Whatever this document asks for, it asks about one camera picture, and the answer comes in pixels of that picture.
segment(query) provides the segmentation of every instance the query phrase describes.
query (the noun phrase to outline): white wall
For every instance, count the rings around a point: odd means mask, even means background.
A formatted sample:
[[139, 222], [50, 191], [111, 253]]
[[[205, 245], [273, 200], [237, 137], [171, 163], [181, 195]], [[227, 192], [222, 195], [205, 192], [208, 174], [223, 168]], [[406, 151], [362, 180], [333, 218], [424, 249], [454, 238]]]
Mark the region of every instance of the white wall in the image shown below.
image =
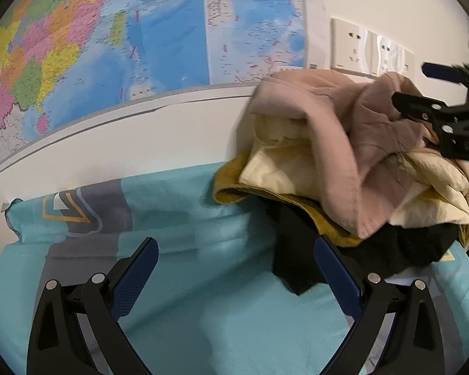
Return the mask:
[[[331, 17], [394, 39], [412, 51], [419, 63], [469, 61], [469, 22], [456, 0], [325, 2]], [[313, 15], [312, 7], [308, 15]], [[465, 99], [463, 87], [426, 79], [419, 71], [415, 82], [423, 94], [449, 104]], [[35, 198], [112, 178], [228, 160], [250, 145], [245, 106], [252, 89], [214, 89], [203, 102], [197, 100], [205, 92], [168, 96], [98, 115], [55, 133], [0, 166], [0, 208], [16, 197]], [[176, 105], [145, 112], [160, 102]], [[141, 111], [145, 113], [128, 117]], [[127, 118], [108, 123], [119, 117]], [[245, 122], [238, 128], [241, 119]], [[99, 123], [106, 124], [92, 128]], [[46, 143], [49, 146], [41, 149]], [[0, 253], [15, 240], [0, 214]]]

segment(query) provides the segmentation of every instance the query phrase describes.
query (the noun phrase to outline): bed sheet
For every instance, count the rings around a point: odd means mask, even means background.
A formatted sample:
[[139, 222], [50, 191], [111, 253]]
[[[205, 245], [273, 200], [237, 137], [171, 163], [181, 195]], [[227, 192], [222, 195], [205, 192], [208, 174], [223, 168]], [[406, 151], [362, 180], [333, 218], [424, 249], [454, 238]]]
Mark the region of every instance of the bed sheet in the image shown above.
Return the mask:
[[[6, 216], [19, 240], [0, 258], [0, 353], [17, 375], [26, 373], [46, 282], [82, 283], [108, 272], [147, 236], [158, 241], [160, 259], [119, 324], [152, 373], [320, 373], [350, 320], [327, 285], [297, 297], [271, 273], [275, 231], [264, 206], [256, 198], [216, 204], [210, 194], [219, 166], [13, 202]], [[414, 277], [429, 284], [453, 375], [469, 355], [469, 260], [455, 243], [445, 261], [392, 280]], [[99, 371], [109, 373], [88, 323], [81, 325]], [[375, 365], [388, 326], [389, 319], [363, 373]]]

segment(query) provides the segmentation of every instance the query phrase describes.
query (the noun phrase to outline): pink fabric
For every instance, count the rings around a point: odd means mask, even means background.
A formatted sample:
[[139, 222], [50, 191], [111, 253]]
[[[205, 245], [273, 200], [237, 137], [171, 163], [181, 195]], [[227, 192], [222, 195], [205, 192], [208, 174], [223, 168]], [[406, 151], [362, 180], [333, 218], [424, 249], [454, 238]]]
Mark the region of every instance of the pink fabric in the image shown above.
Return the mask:
[[413, 83], [388, 73], [355, 83], [333, 70], [291, 70], [263, 79], [251, 112], [308, 121], [323, 210], [336, 223], [368, 238], [406, 196], [414, 176], [393, 153], [424, 146], [421, 123], [401, 119], [395, 91], [421, 95]]

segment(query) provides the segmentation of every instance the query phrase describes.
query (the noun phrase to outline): silver rivet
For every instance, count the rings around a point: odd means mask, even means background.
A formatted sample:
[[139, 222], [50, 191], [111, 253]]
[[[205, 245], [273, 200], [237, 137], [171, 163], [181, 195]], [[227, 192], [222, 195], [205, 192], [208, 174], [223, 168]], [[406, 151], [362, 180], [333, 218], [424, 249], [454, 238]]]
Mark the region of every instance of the silver rivet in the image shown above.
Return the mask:
[[372, 283], [379, 283], [381, 281], [381, 277], [376, 273], [369, 273], [367, 276], [368, 280]]
[[53, 279], [53, 280], [49, 280], [47, 284], [45, 285], [45, 287], [48, 290], [52, 290], [52, 289], [55, 289], [57, 285], [58, 285], [58, 281]]
[[424, 290], [426, 288], [426, 283], [423, 280], [417, 279], [415, 281], [415, 287], [418, 290]]
[[103, 273], [96, 273], [92, 277], [92, 283], [95, 283], [95, 284], [103, 283], [104, 279], [106, 279], [106, 276]]

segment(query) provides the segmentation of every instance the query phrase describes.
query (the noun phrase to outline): clothing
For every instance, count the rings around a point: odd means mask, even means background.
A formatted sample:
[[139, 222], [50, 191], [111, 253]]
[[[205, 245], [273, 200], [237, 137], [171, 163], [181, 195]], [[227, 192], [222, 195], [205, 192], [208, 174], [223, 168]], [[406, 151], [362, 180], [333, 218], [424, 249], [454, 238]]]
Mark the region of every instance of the clothing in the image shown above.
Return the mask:
[[389, 218], [389, 224], [404, 228], [448, 222], [469, 224], [469, 205], [465, 198], [469, 181], [463, 173], [439, 154], [414, 151], [403, 157], [406, 167], [413, 167], [416, 181]]
[[321, 234], [329, 236], [330, 240], [339, 247], [356, 247], [361, 239], [348, 233], [338, 224], [331, 221], [321, 207], [311, 199], [300, 198], [291, 194], [277, 194], [268, 190], [238, 183], [250, 152], [241, 153], [235, 159], [227, 162], [217, 171], [214, 178], [213, 197], [217, 203], [238, 203], [250, 194], [276, 200], [281, 203], [292, 204], [301, 208], [313, 221]]
[[[270, 216], [276, 222], [273, 273], [296, 294], [318, 282], [324, 282], [313, 257], [317, 237], [315, 227], [301, 210], [278, 205]], [[359, 275], [375, 272], [382, 278], [400, 273], [408, 267], [426, 267], [441, 259], [458, 239], [455, 224], [434, 227], [402, 228], [385, 224], [356, 248], [340, 248], [340, 253], [359, 265]]]
[[331, 220], [368, 238], [415, 180], [388, 155], [423, 147], [429, 135], [423, 124], [401, 119], [395, 91], [420, 95], [397, 73], [373, 83], [313, 69], [263, 79], [250, 102], [255, 143], [240, 183], [319, 201]]

